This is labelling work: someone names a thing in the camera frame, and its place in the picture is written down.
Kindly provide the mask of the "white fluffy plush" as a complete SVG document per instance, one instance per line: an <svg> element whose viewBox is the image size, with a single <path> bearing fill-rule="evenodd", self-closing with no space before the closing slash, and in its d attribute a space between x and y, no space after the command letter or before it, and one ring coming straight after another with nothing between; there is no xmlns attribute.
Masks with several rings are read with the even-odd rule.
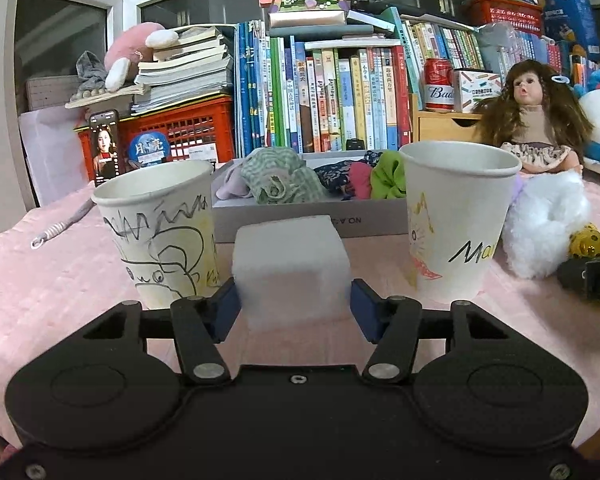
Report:
<svg viewBox="0 0 600 480"><path fill-rule="evenodd" d="M526 177L509 206L502 245L517 278L547 278L569 256L570 237L591 219L591 204L576 170Z"/></svg>

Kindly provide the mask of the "row of upright books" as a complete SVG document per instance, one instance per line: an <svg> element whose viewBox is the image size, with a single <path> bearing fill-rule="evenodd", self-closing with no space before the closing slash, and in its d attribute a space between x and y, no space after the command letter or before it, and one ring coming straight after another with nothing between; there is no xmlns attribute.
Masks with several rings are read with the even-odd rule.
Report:
<svg viewBox="0 0 600 480"><path fill-rule="evenodd" d="M416 79L401 13L364 6L339 25L233 28L234 154L396 150L414 139Z"/></svg>

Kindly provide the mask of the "white foam block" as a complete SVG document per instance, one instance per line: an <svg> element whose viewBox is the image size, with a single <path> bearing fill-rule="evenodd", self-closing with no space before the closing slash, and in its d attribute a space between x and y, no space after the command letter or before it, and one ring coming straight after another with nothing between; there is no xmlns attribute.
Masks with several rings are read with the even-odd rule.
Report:
<svg viewBox="0 0 600 480"><path fill-rule="evenodd" d="M336 320L350 311L350 260L327 216L243 226L232 274L254 332Z"/></svg>

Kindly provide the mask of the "doodled white paper cup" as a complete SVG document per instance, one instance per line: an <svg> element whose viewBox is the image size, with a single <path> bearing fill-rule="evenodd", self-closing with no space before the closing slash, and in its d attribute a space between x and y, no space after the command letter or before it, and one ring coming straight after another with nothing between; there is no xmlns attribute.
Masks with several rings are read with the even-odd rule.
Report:
<svg viewBox="0 0 600 480"><path fill-rule="evenodd" d="M221 285L212 174L210 162L187 159L137 169L95 188L93 202L147 309L210 297Z"/></svg>

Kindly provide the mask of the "green striped cloth doll dress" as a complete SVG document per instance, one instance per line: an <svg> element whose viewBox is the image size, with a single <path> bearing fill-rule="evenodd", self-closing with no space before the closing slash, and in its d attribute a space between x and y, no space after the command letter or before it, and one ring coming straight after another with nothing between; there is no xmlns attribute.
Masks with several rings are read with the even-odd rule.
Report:
<svg viewBox="0 0 600 480"><path fill-rule="evenodd" d="M316 203L328 197L317 173L292 148L258 148L242 162L240 175L259 205Z"/></svg>

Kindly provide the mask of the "stack of grey books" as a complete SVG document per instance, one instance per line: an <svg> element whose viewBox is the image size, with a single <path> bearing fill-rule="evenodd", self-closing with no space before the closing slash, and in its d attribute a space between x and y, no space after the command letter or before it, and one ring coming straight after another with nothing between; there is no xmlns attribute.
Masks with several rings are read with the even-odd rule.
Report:
<svg viewBox="0 0 600 480"><path fill-rule="evenodd" d="M137 65L135 82L143 93L131 114L230 92L234 84L234 29L196 25L151 32L145 41L152 57Z"/></svg>

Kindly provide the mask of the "green and pink scrunchie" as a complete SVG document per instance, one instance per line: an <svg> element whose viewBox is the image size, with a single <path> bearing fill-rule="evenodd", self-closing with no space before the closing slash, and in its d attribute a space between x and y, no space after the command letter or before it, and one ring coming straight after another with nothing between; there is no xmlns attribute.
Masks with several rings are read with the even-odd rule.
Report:
<svg viewBox="0 0 600 480"><path fill-rule="evenodd" d="M406 196L403 159L396 151L386 151L376 158L368 155L362 162L352 162L349 182L358 200L400 200Z"/></svg>

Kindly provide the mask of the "blue floral brocade pouch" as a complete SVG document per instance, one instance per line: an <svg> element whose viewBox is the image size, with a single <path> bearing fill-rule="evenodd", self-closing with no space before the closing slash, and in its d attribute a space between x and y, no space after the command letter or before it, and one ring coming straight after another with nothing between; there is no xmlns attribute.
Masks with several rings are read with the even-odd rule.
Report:
<svg viewBox="0 0 600 480"><path fill-rule="evenodd" d="M343 195L345 198L355 196L355 184L351 182L351 166L360 164L374 168L380 159L381 152L366 151L361 159L345 159L332 164L318 166L314 169L321 185L329 194Z"/></svg>

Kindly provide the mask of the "pink plush bunny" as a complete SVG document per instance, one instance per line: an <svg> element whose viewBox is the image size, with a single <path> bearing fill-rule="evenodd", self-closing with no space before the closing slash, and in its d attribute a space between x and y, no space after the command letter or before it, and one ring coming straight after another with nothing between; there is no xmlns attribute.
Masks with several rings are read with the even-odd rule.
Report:
<svg viewBox="0 0 600 480"><path fill-rule="evenodd" d="M140 23L122 32L105 55L105 89L117 92L137 75L140 62L151 62L155 50L174 46L177 41L178 32L154 22Z"/></svg>

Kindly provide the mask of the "red basket on books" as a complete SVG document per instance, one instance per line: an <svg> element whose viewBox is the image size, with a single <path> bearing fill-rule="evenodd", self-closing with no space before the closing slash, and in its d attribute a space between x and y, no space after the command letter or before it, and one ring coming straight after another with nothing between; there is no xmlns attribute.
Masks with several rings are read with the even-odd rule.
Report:
<svg viewBox="0 0 600 480"><path fill-rule="evenodd" d="M464 12L471 25L505 22L520 32L543 33L541 8L524 0L468 0Z"/></svg>

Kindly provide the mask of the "brown haired doll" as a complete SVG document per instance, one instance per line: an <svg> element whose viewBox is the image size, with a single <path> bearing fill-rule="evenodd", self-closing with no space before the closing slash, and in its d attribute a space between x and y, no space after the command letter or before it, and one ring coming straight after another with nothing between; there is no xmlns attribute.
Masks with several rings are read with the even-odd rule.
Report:
<svg viewBox="0 0 600 480"><path fill-rule="evenodd" d="M535 60L515 64L501 93L474 112L480 142L514 155L528 174L582 171L593 125L553 67Z"/></svg>

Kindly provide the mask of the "red plastic crate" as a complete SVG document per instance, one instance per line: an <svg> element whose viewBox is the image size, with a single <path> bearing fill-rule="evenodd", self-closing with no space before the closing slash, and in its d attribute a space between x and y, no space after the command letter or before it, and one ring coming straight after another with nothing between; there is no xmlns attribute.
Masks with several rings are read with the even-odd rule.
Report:
<svg viewBox="0 0 600 480"><path fill-rule="evenodd" d="M158 131L170 143L169 160L186 159L194 146L210 144L218 162L234 158L234 104L228 94L154 110L118 120L118 148L128 156L129 145L142 133Z"/></svg>

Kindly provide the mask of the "Marie white paper cup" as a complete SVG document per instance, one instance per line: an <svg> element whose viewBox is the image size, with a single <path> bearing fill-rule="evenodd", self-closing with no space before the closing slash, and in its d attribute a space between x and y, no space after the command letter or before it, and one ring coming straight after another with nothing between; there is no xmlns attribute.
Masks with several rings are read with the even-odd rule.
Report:
<svg viewBox="0 0 600 480"><path fill-rule="evenodd" d="M437 302L477 296L514 197L521 162L486 144L420 141L400 148L410 282Z"/></svg>

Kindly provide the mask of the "white paper clip box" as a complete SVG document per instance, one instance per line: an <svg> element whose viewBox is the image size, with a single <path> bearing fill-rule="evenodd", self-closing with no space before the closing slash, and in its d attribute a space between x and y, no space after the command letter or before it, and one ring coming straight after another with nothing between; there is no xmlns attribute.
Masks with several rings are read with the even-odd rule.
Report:
<svg viewBox="0 0 600 480"><path fill-rule="evenodd" d="M471 113L485 100L496 98L502 91L501 76L484 70L454 70L454 110Z"/></svg>

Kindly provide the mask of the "grey cardboard box tray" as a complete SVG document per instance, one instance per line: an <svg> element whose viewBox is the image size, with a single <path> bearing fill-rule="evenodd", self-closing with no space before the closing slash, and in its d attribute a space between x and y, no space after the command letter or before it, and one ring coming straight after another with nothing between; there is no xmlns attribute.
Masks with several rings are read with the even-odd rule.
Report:
<svg viewBox="0 0 600 480"><path fill-rule="evenodd" d="M298 155L306 162L306 166L314 170L318 166L340 160L361 159L364 154L363 151L353 151ZM220 243L234 242L237 231L248 224L315 216L329 217L342 237L394 235L406 232L407 206L403 198L358 200L354 196L345 198L343 195L332 195L327 191L326 200L316 203L259 205L253 196L218 200L215 191L222 179L222 167L238 160L243 162L246 157L224 162L212 176L215 236Z"/></svg>

